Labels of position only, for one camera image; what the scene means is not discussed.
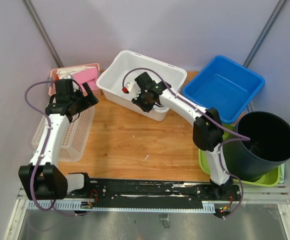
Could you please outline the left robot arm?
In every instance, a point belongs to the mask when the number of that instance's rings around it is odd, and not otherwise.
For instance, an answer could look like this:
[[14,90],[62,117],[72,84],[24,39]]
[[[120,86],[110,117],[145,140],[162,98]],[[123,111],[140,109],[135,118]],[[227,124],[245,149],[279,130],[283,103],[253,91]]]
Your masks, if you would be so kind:
[[75,191],[81,198],[92,193],[85,173],[63,175],[58,169],[59,153],[64,136],[74,116],[92,108],[99,101],[87,83],[79,85],[71,76],[55,81],[55,94],[44,111],[33,110],[45,118],[44,130],[29,164],[22,165],[18,176],[27,197],[38,200],[62,200]]

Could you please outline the blue plastic tub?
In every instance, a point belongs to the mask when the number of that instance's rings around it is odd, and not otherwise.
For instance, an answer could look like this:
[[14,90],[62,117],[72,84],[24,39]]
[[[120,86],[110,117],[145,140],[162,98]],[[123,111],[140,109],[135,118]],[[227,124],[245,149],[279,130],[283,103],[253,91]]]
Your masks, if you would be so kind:
[[182,94],[207,109],[218,110],[224,124],[233,124],[265,85],[265,79],[222,55],[215,56]]

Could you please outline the white perforated plastic basket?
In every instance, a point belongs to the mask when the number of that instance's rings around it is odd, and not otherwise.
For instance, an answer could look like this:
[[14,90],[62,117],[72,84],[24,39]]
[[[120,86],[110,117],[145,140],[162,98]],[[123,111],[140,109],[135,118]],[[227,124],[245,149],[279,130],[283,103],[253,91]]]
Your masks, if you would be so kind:
[[82,159],[93,124],[95,107],[90,107],[74,117],[63,135],[58,162],[78,162]]

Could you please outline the black round bucket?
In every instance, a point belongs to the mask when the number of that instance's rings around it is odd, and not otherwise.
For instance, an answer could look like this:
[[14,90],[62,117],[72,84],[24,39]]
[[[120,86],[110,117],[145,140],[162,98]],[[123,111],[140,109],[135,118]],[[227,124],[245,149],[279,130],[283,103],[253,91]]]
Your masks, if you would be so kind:
[[250,138],[223,146],[228,171],[242,181],[257,181],[290,159],[290,125],[279,116],[250,112],[233,130]]

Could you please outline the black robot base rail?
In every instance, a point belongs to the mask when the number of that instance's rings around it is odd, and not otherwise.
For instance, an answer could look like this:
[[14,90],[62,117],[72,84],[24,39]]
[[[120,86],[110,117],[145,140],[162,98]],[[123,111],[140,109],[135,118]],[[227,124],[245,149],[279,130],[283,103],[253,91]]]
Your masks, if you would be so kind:
[[156,181],[90,178],[81,190],[66,195],[69,199],[88,200],[105,203],[138,203],[146,207],[169,204],[180,205],[185,201],[231,202],[241,199],[240,188],[232,185],[220,199],[216,198],[209,183],[184,181]]

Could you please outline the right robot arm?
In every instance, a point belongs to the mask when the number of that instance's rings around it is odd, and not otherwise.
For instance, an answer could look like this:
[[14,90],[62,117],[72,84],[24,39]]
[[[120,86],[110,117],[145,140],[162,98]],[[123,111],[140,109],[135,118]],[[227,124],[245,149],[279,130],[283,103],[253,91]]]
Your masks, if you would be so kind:
[[131,102],[143,112],[150,112],[154,105],[163,105],[186,119],[193,127],[192,140],[196,147],[205,152],[210,170],[212,196],[217,200],[225,199],[233,185],[224,160],[224,127],[219,112],[214,108],[206,109],[195,105],[180,95],[172,86],[161,80],[156,82],[145,71],[126,85],[126,93],[133,95]]

